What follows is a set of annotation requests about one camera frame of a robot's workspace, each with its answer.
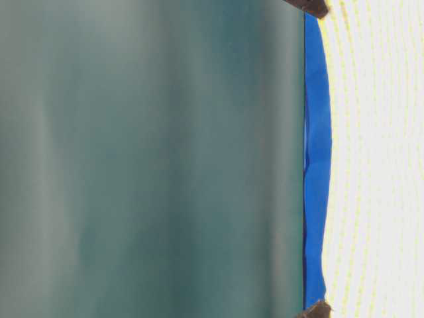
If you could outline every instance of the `teal background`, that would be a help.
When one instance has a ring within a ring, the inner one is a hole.
[[[302,309],[303,15],[0,0],[0,317]]]

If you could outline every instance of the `brown clamp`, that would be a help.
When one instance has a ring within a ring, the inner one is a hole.
[[[284,0],[294,7],[322,19],[329,12],[324,0]]]

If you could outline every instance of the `blue tape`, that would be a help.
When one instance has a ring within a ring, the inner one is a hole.
[[[305,307],[325,295],[321,253],[331,169],[327,65],[317,19],[305,14]]]

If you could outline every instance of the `bright light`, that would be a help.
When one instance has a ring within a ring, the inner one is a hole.
[[[323,247],[338,317],[422,317],[424,3],[328,1],[333,153]]]

